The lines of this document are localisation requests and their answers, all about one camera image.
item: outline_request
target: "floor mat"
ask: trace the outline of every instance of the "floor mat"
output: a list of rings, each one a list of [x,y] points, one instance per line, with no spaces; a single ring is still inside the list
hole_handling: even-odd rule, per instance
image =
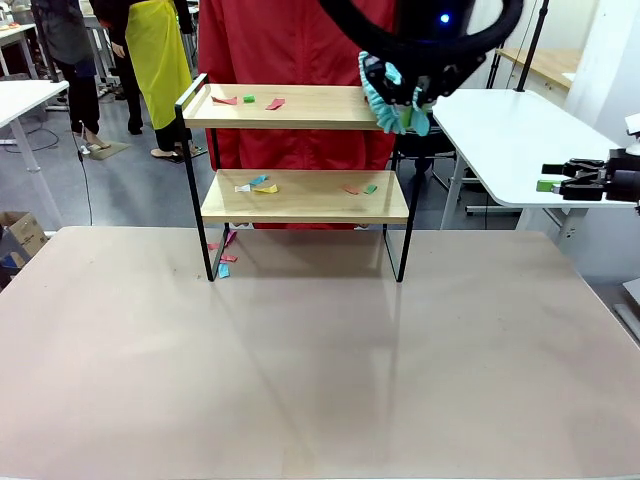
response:
[[[93,158],[94,160],[104,160],[105,158],[109,158],[116,153],[120,153],[131,146],[129,143],[112,142],[109,140],[105,140],[105,143],[110,143],[111,146],[109,148],[91,151],[91,153],[89,153],[89,158]]]

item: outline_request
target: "green object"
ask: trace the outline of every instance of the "green object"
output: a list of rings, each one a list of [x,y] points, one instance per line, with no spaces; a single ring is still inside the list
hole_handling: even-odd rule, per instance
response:
[[[553,187],[557,187],[560,184],[557,180],[538,180],[538,186],[536,192],[553,192]]]

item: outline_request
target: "black metal leg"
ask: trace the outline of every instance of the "black metal leg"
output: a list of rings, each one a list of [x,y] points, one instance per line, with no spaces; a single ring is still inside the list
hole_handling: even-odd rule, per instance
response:
[[[229,224],[225,223],[224,229],[222,230],[222,236],[220,237],[220,242],[218,242],[218,252],[216,253],[216,258],[213,260],[213,278],[211,279],[212,282],[218,276],[218,267],[220,266],[220,259],[222,258],[222,253],[224,252],[228,235]]]
[[[182,108],[176,106],[176,119],[178,128],[180,129],[180,138],[182,141],[182,152],[184,155],[184,164],[187,167],[187,178],[189,180],[189,190],[191,191],[191,203],[193,205],[193,213],[196,217],[196,225],[198,227],[198,236],[200,237],[200,248],[202,249],[202,258],[204,260],[204,268],[207,272],[207,279],[213,282],[214,276],[211,270],[211,259],[209,258],[209,248],[207,247],[207,236],[204,231],[204,222],[200,214],[200,200],[198,199],[198,187],[196,185],[196,177],[193,173],[193,162],[191,161],[191,149],[189,148],[189,137],[187,128],[184,124],[182,116]]]
[[[411,205],[409,206],[409,218],[407,219],[407,230],[404,234],[404,244],[402,245],[402,257],[400,257],[400,268],[396,280],[402,282],[404,279],[404,271],[407,267],[407,257],[409,256],[409,245],[411,244],[411,234],[413,233],[413,221],[416,218],[416,210],[418,209],[418,200],[420,199],[420,189],[424,181],[424,174],[427,171],[428,163],[424,158],[416,160],[416,176],[413,184],[413,193],[411,195]]]
[[[213,142],[213,161],[216,162],[216,171],[220,170],[220,145],[218,144],[218,131],[211,129],[211,140]]]
[[[399,151],[398,151],[398,139],[396,137],[396,141],[393,144],[393,153],[391,155],[391,171],[392,172],[398,172],[398,157],[399,157]],[[387,227],[388,225],[386,223],[384,223],[382,225],[382,234],[387,235]]]
[[[404,242],[402,244],[402,255],[400,257],[400,264],[397,265],[395,261],[395,254],[393,253],[393,246],[386,229],[383,230],[385,245],[387,252],[389,253],[389,260],[391,261],[391,268],[396,277],[396,281],[401,283],[404,280],[404,272],[407,267],[407,258],[409,257],[409,246],[411,245],[411,234],[413,233],[413,222],[416,217],[416,210],[418,209],[418,200],[420,199],[420,190],[422,189],[422,183],[424,182],[424,174],[427,171],[428,162],[424,158],[416,159],[416,176],[413,184],[413,190],[411,193],[411,204],[409,205],[409,217],[407,218],[407,227],[404,234]]]

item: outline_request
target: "person's leg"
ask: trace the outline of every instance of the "person's leg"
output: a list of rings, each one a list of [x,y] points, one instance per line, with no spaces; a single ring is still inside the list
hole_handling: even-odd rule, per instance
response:
[[[177,125],[174,120],[164,128],[155,130],[156,141],[158,142],[158,148],[151,150],[151,155],[154,157],[174,157],[175,152],[175,139]]]
[[[131,63],[131,56],[127,45],[124,45],[125,57],[114,55],[118,76],[124,91],[124,97],[129,106],[129,132],[132,135],[140,135],[142,132],[142,109],[140,108],[140,88],[136,80],[136,74]]]
[[[67,98],[69,100],[69,116],[71,117],[71,130],[75,134],[82,134],[82,117],[80,111],[82,109],[82,100],[78,95],[77,77],[76,71],[73,65],[55,60],[56,65],[62,72],[64,79],[69,82],[69,93]]]
[[[74,65],[69,65],[56,60],[58,68],[62,71],[65,80],[69,82],[69,116],[71,117],[71,130],[76,135],[84,135],[88,143],[98,145],[101,148],[109,147],[98,138],[100,126],[100,105],[98,92],[93,76],[79,76]]]

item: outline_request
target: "table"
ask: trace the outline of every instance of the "table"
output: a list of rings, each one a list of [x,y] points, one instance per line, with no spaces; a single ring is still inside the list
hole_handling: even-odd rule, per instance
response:
[[[65,228],[0,294],[0,475],[640,472],[640,351],[542,234],[415,232],[402,285],[375,232],[241,231],[214,284],[197,238]]]
[[[25,62],[27,63],[27,68],[29,69],[31,78],[34,78],[34,79],[38,78],[36,67],[33,64],[33,60],[31,58],[31,52],[29,51],[29,45],[27,44],[27,37],[25,35],[25,32],[27,30],[31,30],[32,28],[35,28],[35,27],[36,26],[34,24],[20,25],[19,27],[0,32],[0,66],[2,67],[3,75],[5,76],[9,75],[9,68],[7,67],[6,62],[4,61],[4,56],[2,55],[2,47],[6,45],[11,45],[12,43],[20,42],[20,46],[22,48],[22,54],[24,55]]]
[[[609,150],[618,145],[533,92],[458,90],[440,99],[433,112],[458,152],[442,229],[451,225],[467,165],[497,203],[525,209],[518,229],[527,228],[533,209],[545,209],[560,224],[562,248],[589,208],[635,206],[607,200],[567,201],[560,195],[536,191],[540,179],[563,178],[542,175],[543,164],[565,163],[572,158],[606,160]]]
[[[93,10],[89,13],[87,7],[85,7],[83,19],[89,43],[91,43],[98,76],[104,84],[115,83],[118,78],[111,74],[111,70],[115,68],[115,62],[111,54],[111,43],[107,41],[107,29],[100,24],[98,18],[93,14]]]
[[[496,53],[511,62],[524,66],[529,54],[528,50],[518,48],[501,48]],[[573,82],[565,73],[576,73],[582,59],[582,51],[563,48],[539,48],[533,56],[531,72],[540,75],[544,80],[566,90],[571,89]]]
[[[66,81],[52,83],[48,80],[17,80],[0,82],[0,127],[11,124],[11,131],[16,137],[18,148],[27,165],[27,172],[31,177],[40,200],[54,224],[55,229],[62,228],[62,216],[56,206],[49,186],[40,170],[38,162],[29,147],[27,136],[20,125],[20,115],[28,112],[33,107],[40,105],[54,95],[69,87]]]

